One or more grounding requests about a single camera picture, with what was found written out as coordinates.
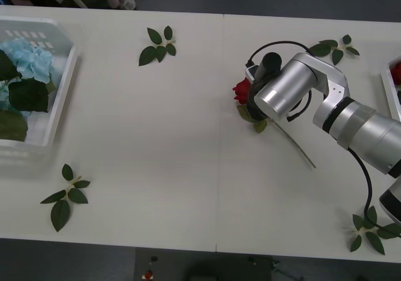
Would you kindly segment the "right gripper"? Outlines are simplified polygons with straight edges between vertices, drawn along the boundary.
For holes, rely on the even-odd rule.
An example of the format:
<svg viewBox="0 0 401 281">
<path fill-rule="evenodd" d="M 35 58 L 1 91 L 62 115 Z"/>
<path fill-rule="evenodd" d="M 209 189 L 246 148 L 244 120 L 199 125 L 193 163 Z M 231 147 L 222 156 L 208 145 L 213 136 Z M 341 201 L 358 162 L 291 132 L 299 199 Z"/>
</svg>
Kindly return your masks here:
<svg viewBox="0 0 401 281">
<path fill-rule="evenodd" d="M 251 84 L 248 90 L 247 94 L 247 104 L 246 104 L 246 109 L 247 112 L 254 121 L 262 121 L 264 119 L 267 119 L 268 116 L 262 112 L 258 106 L 256 105 L 254 101 L 255 95 L 267 84 L 267 80 L 260 80 L 260 81 L 255 81 Z"/>
</svg>

